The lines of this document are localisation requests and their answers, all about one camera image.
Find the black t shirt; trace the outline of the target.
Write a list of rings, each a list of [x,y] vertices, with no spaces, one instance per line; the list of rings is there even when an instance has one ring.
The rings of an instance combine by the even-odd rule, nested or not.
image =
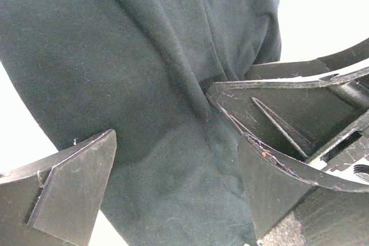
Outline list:
[[[279,0],[1,0],[1,62],[57,149],[114,129],[129,245],[256,245],[239,134],[206,98],[278,61]]]

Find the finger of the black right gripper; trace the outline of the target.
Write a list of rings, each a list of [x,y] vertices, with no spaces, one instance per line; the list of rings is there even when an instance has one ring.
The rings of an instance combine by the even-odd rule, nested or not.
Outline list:
[[[210,102],[257,145],[302,161],[338,153],[368,127],[367,67],[217,82]]]
[[[271,62],[252,65],[245,75],[247,81],[294,78],[318,75],[339,70],[368,59],[368,39],[346,50],[313,60]]]

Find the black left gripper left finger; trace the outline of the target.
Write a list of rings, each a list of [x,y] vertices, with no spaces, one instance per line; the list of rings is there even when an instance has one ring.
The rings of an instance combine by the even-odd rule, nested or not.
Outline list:
[[[1,245],[88,245],[117,148],[113,129],[1,174]]]

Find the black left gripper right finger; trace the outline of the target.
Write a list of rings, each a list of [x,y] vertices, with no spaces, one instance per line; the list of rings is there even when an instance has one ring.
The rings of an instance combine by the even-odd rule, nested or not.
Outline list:
[[[305,245],[368,245],[368,185],[306,165],[248,134],[238,147],[255,234],[264,238],[287,217]]]

